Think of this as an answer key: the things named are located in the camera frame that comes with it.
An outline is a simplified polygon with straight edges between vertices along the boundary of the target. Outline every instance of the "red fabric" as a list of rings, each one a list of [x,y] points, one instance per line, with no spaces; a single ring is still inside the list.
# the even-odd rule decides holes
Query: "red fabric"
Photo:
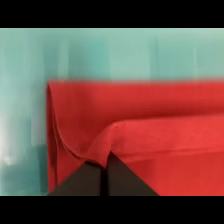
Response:
[[[160,195],[224,195],[223,112],[223,82],[49,82],[49,191],[113,152]]]

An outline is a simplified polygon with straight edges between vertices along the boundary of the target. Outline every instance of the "turquoise table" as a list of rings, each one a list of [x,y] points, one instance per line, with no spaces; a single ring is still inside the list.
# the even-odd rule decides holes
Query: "turquoise table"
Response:
[[[224,29],[0,29],[0,195],[46,195],[50,79],[224,76]]]

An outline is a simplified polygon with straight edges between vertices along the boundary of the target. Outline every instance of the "folded red cloth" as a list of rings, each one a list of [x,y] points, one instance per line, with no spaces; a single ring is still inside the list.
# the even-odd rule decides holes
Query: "folded red cloth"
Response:
[[[224,195],[223,99],[223,82],[49,82],[49,191],[113,152],[159,195]]]

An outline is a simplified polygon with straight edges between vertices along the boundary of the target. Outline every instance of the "fabric fold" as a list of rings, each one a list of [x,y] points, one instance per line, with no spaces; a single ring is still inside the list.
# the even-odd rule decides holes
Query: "fabric fold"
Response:
[[[222,82],[49,82],[49,191],[113,152],[160,195],[224,193],[223,99]]]

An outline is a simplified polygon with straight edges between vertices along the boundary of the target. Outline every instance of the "teal surface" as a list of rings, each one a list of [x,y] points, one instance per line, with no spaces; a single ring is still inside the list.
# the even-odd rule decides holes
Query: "teal surface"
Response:
[[[49,79],[224,77],[224,29],[0,29],[0,195],[45,195]]]

